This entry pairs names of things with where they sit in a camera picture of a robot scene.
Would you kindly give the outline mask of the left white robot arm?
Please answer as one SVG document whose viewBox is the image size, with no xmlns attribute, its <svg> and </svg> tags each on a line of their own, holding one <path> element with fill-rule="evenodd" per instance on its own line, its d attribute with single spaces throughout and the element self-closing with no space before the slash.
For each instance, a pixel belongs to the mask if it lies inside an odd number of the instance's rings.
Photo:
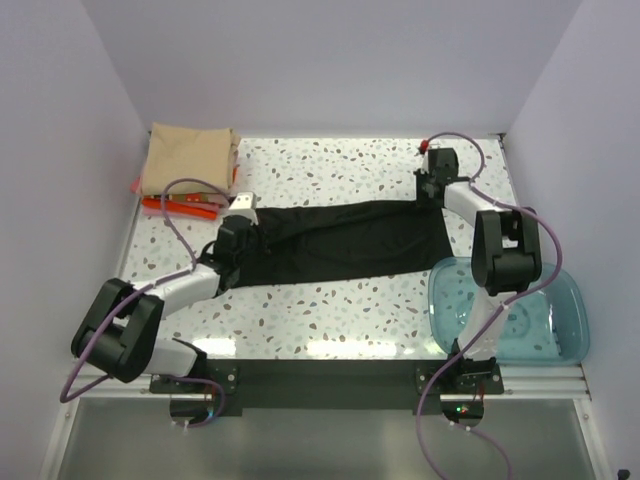
<svg viewBox="0 0 640 480">
<path fill-rule="evenodd" d="M 193 266 L 147 284 L 108 280 L 71 342 L 72 354 L 124 383 L 150 374 L 171 377 L 185 392 L 200 390 L 207 380 L 205 354 L 183 341 L 159 340 L 160 323 L 234 287 L 241 264 L 259 244 L 256 213 L 228 215 Z"/>
</svg>

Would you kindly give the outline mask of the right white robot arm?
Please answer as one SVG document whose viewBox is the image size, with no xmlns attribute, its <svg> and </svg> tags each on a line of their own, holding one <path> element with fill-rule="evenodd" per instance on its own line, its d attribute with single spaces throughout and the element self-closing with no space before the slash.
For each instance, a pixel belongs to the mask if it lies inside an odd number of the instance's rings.
<svg viewBox="0 0 640 480">
<path fill-rule="evenodd" d="M 421 393 L 472 394 L 487 386 L 504 391 L 496 353 L 509 304 L 537 281 L 542 271 L 535 213 L 493 199 L 459 174 L 452 148 L 419 146 L 422 166 L 415 171 L 421 206 L 450 210 L 474 227 L 471 274 L 478 291 L 462 333 L 442 366 L 425 376 Z"/>
</svg>

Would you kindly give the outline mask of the black t shirt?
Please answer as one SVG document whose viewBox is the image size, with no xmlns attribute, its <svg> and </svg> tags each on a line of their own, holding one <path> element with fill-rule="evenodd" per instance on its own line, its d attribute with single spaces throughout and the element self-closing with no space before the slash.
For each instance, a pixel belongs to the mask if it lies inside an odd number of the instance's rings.
<svg viewBox="0 0 640 480">
<path fill-rule="evenodd" d="M 452 256 L 443 213 L 414 201 L 259 208 L 260 244 L 232 288 L 382 277 Z"/>
</svg>

